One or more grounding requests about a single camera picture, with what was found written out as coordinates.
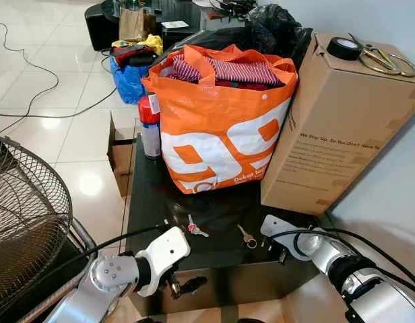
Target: blue bag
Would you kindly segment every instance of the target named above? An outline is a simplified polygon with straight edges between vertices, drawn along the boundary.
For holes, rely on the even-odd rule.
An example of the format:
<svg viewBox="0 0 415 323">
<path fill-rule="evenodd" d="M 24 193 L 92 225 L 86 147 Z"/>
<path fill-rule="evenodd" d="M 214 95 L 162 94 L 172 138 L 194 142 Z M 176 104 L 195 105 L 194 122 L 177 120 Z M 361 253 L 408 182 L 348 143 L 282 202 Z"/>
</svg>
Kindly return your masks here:
<svg viewBox="0 0 415 323">
<path fill-rule="evenodd" d="M 115 60 L 110 58 L 110 71 L 122 101 L 137 104 L 146 95 L 145 87 L 141 84 L 140 79 L 148 72 L 148 69 L 149 65 L 119 67 Z"/>
</svg>

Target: white tile floor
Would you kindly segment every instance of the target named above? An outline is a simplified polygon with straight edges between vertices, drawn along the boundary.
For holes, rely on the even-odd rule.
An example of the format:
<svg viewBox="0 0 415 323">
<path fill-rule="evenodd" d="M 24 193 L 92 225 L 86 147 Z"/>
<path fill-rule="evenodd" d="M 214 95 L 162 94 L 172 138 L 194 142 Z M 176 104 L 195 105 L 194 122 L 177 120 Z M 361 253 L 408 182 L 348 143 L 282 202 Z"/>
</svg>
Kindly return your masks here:
<svg viewBox="0 0 415 323">
<path fill-rule="evenodd" d="M 30 61 L 59 77 L 56 89 L 34 101 L 32 114 L 73 114 L 111 92 L 113 79 L 101 67 L 101 53 L 92 50 L 84 19 L 86 8 L 100 0 L 0 1 L 0 22 L 8 25 L 7 45 L 25 48 Z M 24 114 L 31 98 L 53 85 L 55 78 L 27 65 L 20 52 L 5 50 L 4 33 L 0 26 L 0 113 Z M 126 231 L 125 199 L 106 156 L 110 113 L 117 139 L 132 138 L 137 106 L 125 104 L 118 93 L 85 114 L 29 118 L 1 133 L 55 167 L 69 188 L 73 215 L 97 243 Z M 0 131 L 15 120 L 0 116 Z M 116 254 L 118 249 L 114 244 L 106 251 Z"/>
</svg>

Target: black plastic bag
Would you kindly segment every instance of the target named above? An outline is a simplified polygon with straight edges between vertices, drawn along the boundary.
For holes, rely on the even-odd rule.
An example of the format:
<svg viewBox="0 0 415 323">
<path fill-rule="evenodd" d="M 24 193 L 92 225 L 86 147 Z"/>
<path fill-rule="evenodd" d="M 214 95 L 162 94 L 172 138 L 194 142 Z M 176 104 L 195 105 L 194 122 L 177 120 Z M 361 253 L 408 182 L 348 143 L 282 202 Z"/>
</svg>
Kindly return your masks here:
<svg viewBox="0 0 415 323">
<path fill-rule="evenodd" d="M 279 5 L 264 5 L 249 12 L 245 27 L 224 28 L 215 32 L 202 30 L 168 48 L 154 64 L 168 54 L 192 44 L 222 50 L 235 44 L 240 50 L 255 49 L 262 54 L 290 57 L 300 67 L 311 41 L 312 28 L 303 28 Z"/>
<path fill-rule="evenodd" d="M 247 25 L 253 29 L 252 41 L 263 54 L 290 57 L 300 67 L 311 41 L 312 28 L 304 28 L 279 5 L 263 5 L 251 10 Z"/>
</svg>

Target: metal key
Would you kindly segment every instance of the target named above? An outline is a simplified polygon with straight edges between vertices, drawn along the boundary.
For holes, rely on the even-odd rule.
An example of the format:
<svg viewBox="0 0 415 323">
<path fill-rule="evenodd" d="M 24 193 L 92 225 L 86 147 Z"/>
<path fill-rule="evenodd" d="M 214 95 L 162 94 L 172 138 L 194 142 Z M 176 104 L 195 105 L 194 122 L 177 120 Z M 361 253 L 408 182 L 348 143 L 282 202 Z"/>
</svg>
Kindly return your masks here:
<svg viewBox="0 0 415 323">
<path fill-rule="evenodd" d="M 193 218 L 191 217 L 191 214 L 188 214 L 188 222 L 189 222 L 189 225 L 188 225 L 188 231 L 191 233 L 191 234 L 193 234 L 193 235 L 201 235 L 201 236 L 203 236 L 203 237 L 209 237 L 209 234 L 207 234 L 207 233 L 205 233 L 205 232 L 203 232 L 203 231 L 201 231 L 200 230 L 200 228 L 199 227 L 197 227 L 197 224 L 195 224 L 194 222 L 193 222 Z"/>
<path fill-rule="evenodd" d="M 243 241 L 245 241 L 245 243 L 247 244 L 247 247 L 249 249 L 254 249 L 255 247 L 257 247 L 257 241 L 254 239 L 254 237 L 251 234 L 249 234 L 248 232 L 246 232 L 241 227 L 240 224 L 238 224 L 237 227 L 242 232 L 242 234 L 243 234 Z"/>
</svg>

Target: scissors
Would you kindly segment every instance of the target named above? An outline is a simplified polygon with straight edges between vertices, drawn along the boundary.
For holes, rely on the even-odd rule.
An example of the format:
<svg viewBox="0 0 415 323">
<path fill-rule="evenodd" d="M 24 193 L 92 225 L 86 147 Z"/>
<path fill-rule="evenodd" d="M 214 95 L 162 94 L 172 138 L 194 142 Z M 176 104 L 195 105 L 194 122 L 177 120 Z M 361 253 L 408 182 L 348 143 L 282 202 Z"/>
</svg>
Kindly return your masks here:
<svg viewBox="0 0 415 323">
<path fill-rule="evenodd" d="M 388 52 L 385 52 L 384 50 L 382 50 L 380 48 L 377 48 L 377 47 L 374 47 L 371 44 L 365 44 L 363 42 L 363 40 L 361 40 L 361 39 L 359 39 L 359 38 L 357 38 L 357 37 L 355 37 L 351 34 L 349 34 L 349 35 L 362 48 L 362 54 L 360 54 L 359 61 L 364 66 L 366 66 L 369 69 L 372 69 L 374 71 L 384 73 L 384 74 L 389 74 L 389 75 L 402 75 L 402 76 L 405 76 L 405 77 L 415 76 L 415 65 L 413 63 L 411 63 L 409 60 L 407 60 L 407 59 L 405 59 L 405 58 L 403 58 L 399 55 L 390 54 Z M 372 60 L 374 60 L 378 64 L 384 66 L 386 69 L 380 69 L 379 67 L 376 67 L 374 65 L 369 64 L 367 60 L 363 59 L 364 55 L 371 58 Z M 402 71 L 402 68 L 396 62 L 393 61 L 392 57 L 394 57 L 395 59 L 399 59 L 399 60 L 403 61 L 405 64 L 407 64 L 408 66 L 410 66 L 412 68 L 412 71 L 411 72 Z"/>
</svg>

